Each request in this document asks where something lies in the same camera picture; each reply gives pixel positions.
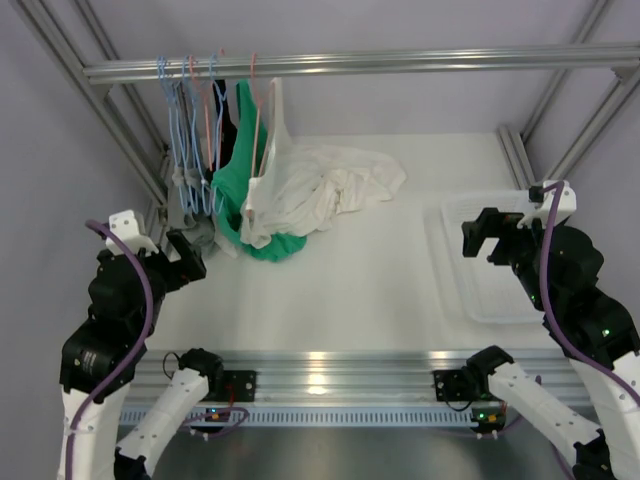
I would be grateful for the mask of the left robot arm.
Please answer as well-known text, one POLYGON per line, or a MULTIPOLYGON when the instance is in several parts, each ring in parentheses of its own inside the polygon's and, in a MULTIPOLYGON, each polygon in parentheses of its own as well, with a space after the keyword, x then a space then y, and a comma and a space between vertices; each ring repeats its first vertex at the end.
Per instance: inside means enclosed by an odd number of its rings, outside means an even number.
POLYGON ((141 246, 96 221, 88 227, 120 248, 103 250, 89 285, 87 319, 62 347, 64 406, 61 479, 149 479, 188 413, 226 386, 222 359, 202 348, 178 358, 169 386, 136 428, 118 439, 119 419, 167 294, 201 280, 199 249, 178 230, 167 234, 179 257, 168 259, 147 237, 141 246))

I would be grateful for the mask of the pink plastic hanger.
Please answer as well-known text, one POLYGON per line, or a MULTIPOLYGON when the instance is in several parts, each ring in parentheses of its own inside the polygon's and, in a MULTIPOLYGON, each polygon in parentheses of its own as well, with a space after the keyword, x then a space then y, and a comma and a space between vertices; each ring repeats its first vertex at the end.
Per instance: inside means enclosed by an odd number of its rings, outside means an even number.
POLYGON ((249 62, 249 89, 252 96, 252 100, 254 102, 255 107, 255 115, 254 115, 254 131, 253 131, 253 143, 252 143, 252 153, 251 153, 251 169, 250 169, 250 178, 258 178, 264 175, 264 171, 266 169, 266 158, 269 147, 269 142, 272 138, 272 130, 271 126, 267 127, 266 134, 264 137, 263 147, 260 148, 260 132, 263 127, 262 123, 262 109, 265 104, 265 100, 261 97, 259 90, 256 86, 256 62, 257 62, 257 53, 253 52, 250 56, 249 62))

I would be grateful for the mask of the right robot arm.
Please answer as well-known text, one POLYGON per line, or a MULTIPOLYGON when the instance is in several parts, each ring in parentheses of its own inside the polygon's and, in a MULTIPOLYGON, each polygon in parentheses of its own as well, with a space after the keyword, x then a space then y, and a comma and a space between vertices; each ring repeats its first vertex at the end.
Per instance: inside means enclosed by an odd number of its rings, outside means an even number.
POLYGON ((552 229, 524 216, 485 208, 461 226, 462 254, 476 257, 496 245, 489 263, 508 266, 543 326, 578 374, 598 419, 582 417, 527 374, 503 348, 492 345, 459 369, 433 374, 436 397, 463 408, 500 401, 516 409, 562 456, 575 479, 639 476, 639 334, 628 310, 598 287, 604 257, 584 232, 552 229))

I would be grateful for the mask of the white tank top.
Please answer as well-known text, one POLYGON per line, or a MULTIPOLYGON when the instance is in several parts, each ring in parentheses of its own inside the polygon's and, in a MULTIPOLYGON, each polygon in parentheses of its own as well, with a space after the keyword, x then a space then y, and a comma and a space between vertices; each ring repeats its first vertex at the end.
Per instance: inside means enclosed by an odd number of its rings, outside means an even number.
POLYGON ((329 230, 337 215, 392 200, 407 179, 401 163, 387 154, 292 140, 279 78, 270 82, 268 112, 261 166, 241 209, 244 244, 262 249, 278 234, 329 230))

